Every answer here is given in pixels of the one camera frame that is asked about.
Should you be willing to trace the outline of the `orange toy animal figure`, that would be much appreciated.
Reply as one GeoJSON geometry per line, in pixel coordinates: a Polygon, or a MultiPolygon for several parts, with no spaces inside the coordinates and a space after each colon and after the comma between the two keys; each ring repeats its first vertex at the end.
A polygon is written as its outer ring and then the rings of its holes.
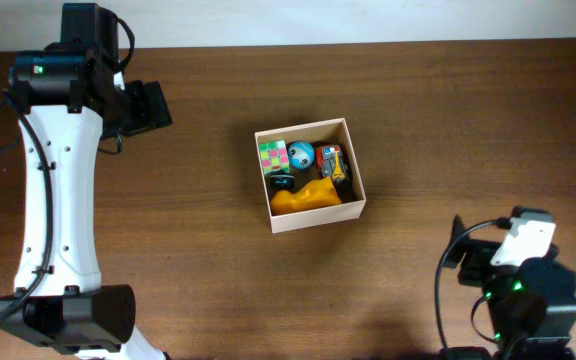
{"type": "Polygon", "coordinates": [[[274,215],[286,215],[341,204],[332,180],[323,178],[308,182],[294,193],[279,190],[270,200],[270,209],[274,215]]]}

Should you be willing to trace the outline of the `black round fan wheel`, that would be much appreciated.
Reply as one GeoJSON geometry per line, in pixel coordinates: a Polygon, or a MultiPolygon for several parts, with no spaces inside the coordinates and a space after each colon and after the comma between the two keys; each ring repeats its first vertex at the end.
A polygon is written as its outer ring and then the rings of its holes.
{"type": "Polygon", "coordinates": [[[278,190],[290,190],[295,186],[295,177],[290,174],[274,174],[269,180],[271,187],[278,190]]]}

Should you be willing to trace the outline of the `red grey toy truck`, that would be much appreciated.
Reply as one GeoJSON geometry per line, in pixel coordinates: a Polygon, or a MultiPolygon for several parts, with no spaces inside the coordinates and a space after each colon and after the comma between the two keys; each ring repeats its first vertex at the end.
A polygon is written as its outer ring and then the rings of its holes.
{"type": "Polygon", "coordinates": [[[334,185],[350,182],[349,167],[340,145],[328,144],[315,150],[317,168],[322,178],[329,178],[334,185]]]}

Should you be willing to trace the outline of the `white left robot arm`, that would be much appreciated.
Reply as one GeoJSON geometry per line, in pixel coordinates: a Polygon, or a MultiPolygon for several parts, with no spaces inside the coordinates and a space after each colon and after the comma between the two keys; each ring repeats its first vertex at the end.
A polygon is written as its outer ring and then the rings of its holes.
{"type": "Polygon", "coordinates": [[[94,237],[101,141],[169,126],[158,82],[125,82],[126,22],[95,3],[62,8],[58,42],[23,51],[4,102],[17,114],[26,162],[24,240],[0,329],[81,359],[161,359],[136,324],[134,291],[104,285],[94,237]]]}

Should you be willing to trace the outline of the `pink cardboard box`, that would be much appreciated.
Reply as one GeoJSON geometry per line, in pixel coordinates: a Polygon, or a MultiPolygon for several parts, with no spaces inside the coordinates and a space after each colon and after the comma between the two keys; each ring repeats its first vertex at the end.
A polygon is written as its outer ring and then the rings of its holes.
{"type": "Polygon", "coordinates": [[[366,193],[350,132],[344,118],[260,131],[254,134],[254,139],[257,146],[258,168],[262,177],[265,205],[273,233],[353,220],[360,217],[366,204],[366,193]],[[270,202],[276,190],[270,185],[269,176],[266,176],[263,172],[264,160],[262,159],[261,151],[263,143],[281,140],[286,145],[294,141],[303,140],[315,145],[322,143],[323,145],[337,144],[340,146],[350,173],[349,184],[342,191],[338,191],[339,196],[342,198],[341,204],[285,215],[276,215],[272,211],[270,202]]]}

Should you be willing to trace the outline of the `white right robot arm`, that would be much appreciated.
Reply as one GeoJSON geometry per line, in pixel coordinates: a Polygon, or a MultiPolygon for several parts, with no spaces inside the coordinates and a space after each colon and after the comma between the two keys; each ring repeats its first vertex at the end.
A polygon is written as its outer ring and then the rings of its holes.
{"type": "Polygon", "coordinates": [[[576,322],[576,272],[557,261],[554,216],[516,206],[507,217],[470,227],[453,218],[449,242],[434,277],[434,310],[441,359],[574,359],[569,347],[576,322]],[[481,290],[471,316],[486,305],[497,347],[450,347],[440,305],[441,273],[458,268],[458,282],[481,290]]]}

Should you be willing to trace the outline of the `multicoloured puzzle cube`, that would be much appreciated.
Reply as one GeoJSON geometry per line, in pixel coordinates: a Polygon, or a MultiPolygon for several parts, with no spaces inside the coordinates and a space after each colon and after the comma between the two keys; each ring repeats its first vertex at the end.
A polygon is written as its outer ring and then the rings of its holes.
{"type": "Polygon", "coordinates": [[[260,165],[265,176],[277,171],[290,171],[289,156],[284,140],[258,145],[260,165]]]}

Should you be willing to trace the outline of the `blue toy ball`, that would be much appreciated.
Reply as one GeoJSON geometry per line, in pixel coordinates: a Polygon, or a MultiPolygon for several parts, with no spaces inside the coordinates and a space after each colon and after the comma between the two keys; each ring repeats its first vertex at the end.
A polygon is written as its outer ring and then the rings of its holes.
{"type": "Polygon", "coordinates": [[[304,141],[293,142],[288,147],[289,163],[299,170],[309,168],[315,160],[315,150],[313,146],[304,141]]]}

